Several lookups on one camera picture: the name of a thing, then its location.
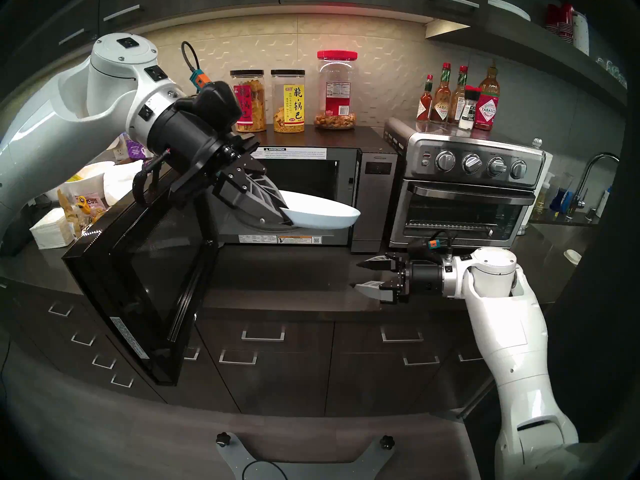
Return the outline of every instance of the oven handle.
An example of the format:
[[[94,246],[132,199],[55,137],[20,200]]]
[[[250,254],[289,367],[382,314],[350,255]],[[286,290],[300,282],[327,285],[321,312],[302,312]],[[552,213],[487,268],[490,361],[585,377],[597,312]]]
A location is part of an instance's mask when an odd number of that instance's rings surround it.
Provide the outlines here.
[[[413,182],[407,186],[410,193],[426,198],[451,199],[454,201],[466,201],[472,203],[485,204],[513,204],[530,206],[535,201],[535,195],[531,193],[530,197],[510,196],[508,194],[495,196],[491,194],[482,194],[478,192],[467,193],[464,191],[444,191],[442,189],[431,189],[429,187],[421,187]]]

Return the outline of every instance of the knob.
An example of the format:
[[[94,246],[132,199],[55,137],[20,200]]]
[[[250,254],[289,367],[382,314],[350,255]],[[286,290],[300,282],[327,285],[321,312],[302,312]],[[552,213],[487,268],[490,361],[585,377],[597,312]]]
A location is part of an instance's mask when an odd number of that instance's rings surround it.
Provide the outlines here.
[[[468,174],[475,174],[482,167],[482,160],[477,154],[465,156],[462,161],[462,168]]]
[[[504,160],[502,158],[493,158],[489,162],[489,166],[487,167],[487,169],[489,171],[489,175],[497,177],[505,170],[507,170],[507,166],[504,164]]]
[[[513,165],[511,165],[511,177],[513,177],[514,179],[521,179],[526,173],[527,164],[522,160],[518,160]]]
[[[456,164],[456,157],[451,151],[443,151],[436,157],[436,166],[443,172],[448,172]]]

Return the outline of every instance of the tabasco bottle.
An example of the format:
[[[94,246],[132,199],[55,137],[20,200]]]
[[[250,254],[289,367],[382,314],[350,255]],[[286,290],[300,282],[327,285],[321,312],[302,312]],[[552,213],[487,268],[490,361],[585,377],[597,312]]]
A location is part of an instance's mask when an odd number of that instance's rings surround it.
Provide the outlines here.
[[[444,124],[449,114],[449,104],[451,103],[451,91],[449,89],[449,77],[451,76],[451,64],[442,64],[442,73],[440,74],[440,86],[433,97],[433,105],[431,106],[431,114],[429,120],[435,124]]]
[[[495,112],[498,110],[498,98],[500,97],[500,84],[495,79],[498,69],[495,68],[495,60],[486,71],[486,78],[478,86],[481,90],[480,99],[475,107],[476,129],[490,131],[494,126]]]
[[[431,86],[433,85],[433,75],[427,75],[427,81],[424,85],[424,94],[420,98],[420,102],[418,103],[418,115],[416,115],[415,120],[419,122],[428,122],[429,114],[431,113],[431,103],[433,102],[433,98],[431,97]]]
[[[467,85],[467,66],[460,65],[460,72],[457,75],[456,91],[451,97],[449,105],[449,123],[457,124],[462,115],[462,109],[465,107],[465,86]]]

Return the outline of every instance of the open microwave door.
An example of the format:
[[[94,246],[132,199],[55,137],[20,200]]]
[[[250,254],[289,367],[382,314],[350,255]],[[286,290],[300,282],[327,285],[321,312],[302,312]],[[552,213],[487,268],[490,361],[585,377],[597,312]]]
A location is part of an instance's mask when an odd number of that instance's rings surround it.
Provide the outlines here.
[[[184,350],[209,287],[218,239],[204,193],[169,203],[169,170],[145,207],[130,192],[73,244],[63,260],[83,293],[139,366],[177,385]]]

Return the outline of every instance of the yellow label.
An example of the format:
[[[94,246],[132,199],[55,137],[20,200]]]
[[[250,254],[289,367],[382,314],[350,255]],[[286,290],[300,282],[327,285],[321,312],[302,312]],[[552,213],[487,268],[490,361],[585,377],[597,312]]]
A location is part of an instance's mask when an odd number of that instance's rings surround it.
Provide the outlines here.
[[[305,87],[284,84],[284,124],[302,126],[305,123]]]

